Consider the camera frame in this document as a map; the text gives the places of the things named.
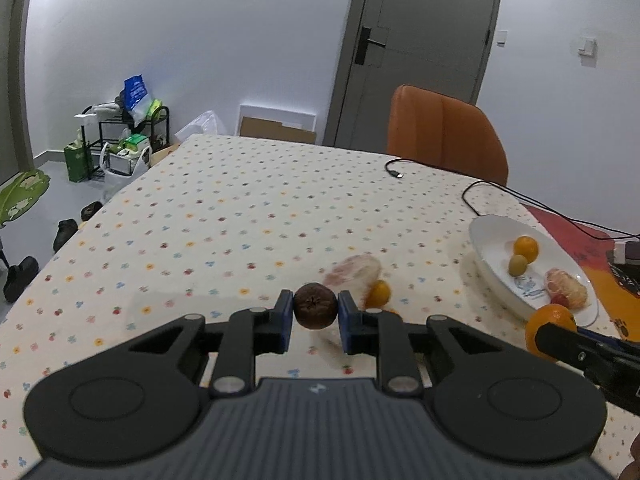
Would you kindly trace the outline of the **small yellow tangerine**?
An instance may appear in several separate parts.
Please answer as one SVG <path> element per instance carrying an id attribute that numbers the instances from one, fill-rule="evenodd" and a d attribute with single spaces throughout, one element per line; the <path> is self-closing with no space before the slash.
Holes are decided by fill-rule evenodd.
<path id="1" fill-rule="evenodd" d="M 528 263 L 532 263 L 539 255 L 538 242 L 528 235 L 519 236 L 513 243 L 513 253 L 522 256 Z"/>
<path id="2" fill-rule="evenodd" d="M 369 288 L 366 300 L 364 300 L 364 308 L 366 310 L 384 310 L 390 302 L 391 296 L 392 289 L 390 285 L 384 280 L 377 280 Z"/>

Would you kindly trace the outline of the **dark brown passion fruit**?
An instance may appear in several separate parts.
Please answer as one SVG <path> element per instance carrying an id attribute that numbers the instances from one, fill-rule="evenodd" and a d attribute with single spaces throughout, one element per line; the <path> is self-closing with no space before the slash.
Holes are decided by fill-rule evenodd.
<path id="1" fill-rule="evenodd" d="M 323 330 L 337 317 L 338 302 L 331 289 L 319 283 L 299 287 L 293 297 L 296 321 L 308 330 Z"/>

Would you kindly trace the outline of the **peeled pomelo segment thin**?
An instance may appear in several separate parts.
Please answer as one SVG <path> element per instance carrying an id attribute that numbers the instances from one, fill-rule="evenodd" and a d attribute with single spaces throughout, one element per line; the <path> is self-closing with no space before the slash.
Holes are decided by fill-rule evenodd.
<path id="1" fill-rule="evenodd" d="M 349 292 L 356 304 L 362 306 L 381 272 L 382 264 L 377 258 L 367 254 L 351 256 L 337 263 L 322 284 L 334 294 Z"/>

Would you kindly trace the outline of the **large orange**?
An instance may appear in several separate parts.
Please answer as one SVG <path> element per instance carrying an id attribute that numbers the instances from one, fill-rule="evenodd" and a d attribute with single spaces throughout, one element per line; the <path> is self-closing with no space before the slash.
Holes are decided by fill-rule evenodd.
<path id="1" fill-rule="evenodd" d="M 577 332 L 577 324 L 573 313 L 570 312 L 567 307 L 562 306 L 562 304 L 547 304 L 537 309 L 526 322 L 525 343 L 528 352 L 534 356 L 538 356 L 538 358 L 555 363 L 556 359 L 541 352 L 535 342 L 538 330 L 546 324 L 553 324 L 573 333 Z"/>

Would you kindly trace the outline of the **dark red plum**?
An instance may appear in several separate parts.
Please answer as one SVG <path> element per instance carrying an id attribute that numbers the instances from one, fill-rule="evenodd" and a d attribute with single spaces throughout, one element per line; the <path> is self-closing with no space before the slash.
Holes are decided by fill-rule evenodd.
<path id="1" fill-rule="evenodd" d="M 567 296 L 561 294 L 560 292 L 558 292 L 557 294 L 554 294 L 551 297 L 551 302 L 552 304 L 560 304 L 563 307 L 566 307 L 567 309 L 570 308 L 570 300 L 568 300 Z"/>

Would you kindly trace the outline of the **peeled pomelo segment large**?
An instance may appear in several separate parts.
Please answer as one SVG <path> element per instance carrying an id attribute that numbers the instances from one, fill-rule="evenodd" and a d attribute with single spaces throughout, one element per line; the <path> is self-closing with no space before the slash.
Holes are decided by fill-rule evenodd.
<path id="1" fill-rule="evenodd" d="M 566 271 L 553 268 L 544 276 L 544 287 L 551 297 L 560 292 L 570 300 L 570 310 L 579 310 L 588 304 L 586 286 Z"/>

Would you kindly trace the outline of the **small green fruit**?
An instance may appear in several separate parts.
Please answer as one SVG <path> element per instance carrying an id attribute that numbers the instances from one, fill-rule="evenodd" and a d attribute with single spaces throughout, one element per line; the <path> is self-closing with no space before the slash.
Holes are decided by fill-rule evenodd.
<path id="1" fill-rule="evenodd" d="M 514 254 L 511 256 L 508 263 L 508 273 L 514 278 L 523 275 L 528 268 L 528 259 L 520 254 Z"/>

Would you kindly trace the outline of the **white ceramic plate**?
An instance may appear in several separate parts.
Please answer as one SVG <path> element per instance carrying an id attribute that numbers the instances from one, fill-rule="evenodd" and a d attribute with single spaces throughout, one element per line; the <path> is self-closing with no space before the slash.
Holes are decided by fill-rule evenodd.
<path id="1" fill-rule="evenodd" d="M 521 275 L 514 276 L 509 272 L 513 246 L 523 236 L 537 243 L 538 256 Z M 600 301 L 590 279 L 552 238 L 524 223 L 495 214 L 472 220 L 469 237 L 480 276 L 489 290 L 518 318 L 526 321 L 536 310 L 550 304 L 552 296 L 547 289 L 546 277 L 549 271 L 558 269 L 585 289 L 586 301 L 573 311 L 577 325 L 588 327 L 597 321 Z"/>

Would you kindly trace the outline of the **red orange cat mat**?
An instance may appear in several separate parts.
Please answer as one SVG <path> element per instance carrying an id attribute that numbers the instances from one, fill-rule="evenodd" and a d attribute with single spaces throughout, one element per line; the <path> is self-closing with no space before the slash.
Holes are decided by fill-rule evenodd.
<path id="1" fill-rule="evenodd" d="M 544 226 L 559 245 L 587 274 L 606 311 L 606 327 L 613 326 L 623 338 L 639 341 L 639 295 L 620 284 L 608 264 L 614 240 L 597 229 L 584 227 L 585 233 L 556 214 L 534 206 L 528 211 Z"/>

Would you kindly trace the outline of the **floral white tablecloth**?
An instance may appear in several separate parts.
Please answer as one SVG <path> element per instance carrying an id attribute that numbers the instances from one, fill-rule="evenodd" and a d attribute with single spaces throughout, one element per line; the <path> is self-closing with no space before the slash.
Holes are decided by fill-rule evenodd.
<path id="1" fill-rule="evenodd" d="M 514 198 L 379 154 L 192 136 L 117 193 L 1 326 L 6 479 L 604 479 L 639 411 L 530 354 L 469 226 Z M 371 255 L 378 354 L 337 317 L 254 353 L 282 289 Z"/>

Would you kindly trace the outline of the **white power adapter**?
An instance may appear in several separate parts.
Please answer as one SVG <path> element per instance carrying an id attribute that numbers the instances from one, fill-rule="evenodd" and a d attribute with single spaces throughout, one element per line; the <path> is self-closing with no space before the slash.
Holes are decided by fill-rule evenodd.
<path id="1" fill-rule="evenodd" d="M 640 242 L 638 240 L 616 240 L 613 262 L 626 266 L 640 266 Z"/>

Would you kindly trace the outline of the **white framed board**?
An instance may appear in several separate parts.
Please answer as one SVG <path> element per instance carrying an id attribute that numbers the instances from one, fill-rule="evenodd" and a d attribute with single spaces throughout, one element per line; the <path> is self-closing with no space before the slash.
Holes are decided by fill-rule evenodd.
<path id="1" fill-rule="evenodd" d="M 239 111 L 238 135 L 253 139 L 315 144 L 316 116 L 280 108 L 242 104 Z"/>

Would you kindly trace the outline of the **orange leather chair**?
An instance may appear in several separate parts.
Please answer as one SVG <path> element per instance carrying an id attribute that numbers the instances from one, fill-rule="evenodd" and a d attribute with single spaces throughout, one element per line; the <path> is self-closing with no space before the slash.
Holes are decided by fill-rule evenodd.
<path id="1" fill-rule="evenodd" d="M 476 106 L 408 84 L 390 102 L 386 153 L 505 185 L 506 152 Z"/>

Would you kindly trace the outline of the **green box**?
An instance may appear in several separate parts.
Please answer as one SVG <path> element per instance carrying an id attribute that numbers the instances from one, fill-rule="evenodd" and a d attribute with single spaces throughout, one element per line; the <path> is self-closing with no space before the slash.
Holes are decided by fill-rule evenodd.
<path id="1" fill-rule="evenodd" d="M 70 182 L 81 182 L 91 177 L 93 173 L 93 159 L 90 150 L 82 142 L 75 140 L 63 148 L 67 177 Z"/>

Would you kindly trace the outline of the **blue plastic bag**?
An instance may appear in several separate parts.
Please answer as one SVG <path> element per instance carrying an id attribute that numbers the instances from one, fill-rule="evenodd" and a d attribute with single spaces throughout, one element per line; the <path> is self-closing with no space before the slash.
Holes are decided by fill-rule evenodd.
<path id="1" fill-rule="evenodd" d="M 150 99 L 149 91 L 141 75 L 131 76 L 124 81 L 122 102 L 124 102 L 126 110 L 131 112 L 137 106 L 149 102 Z"/>

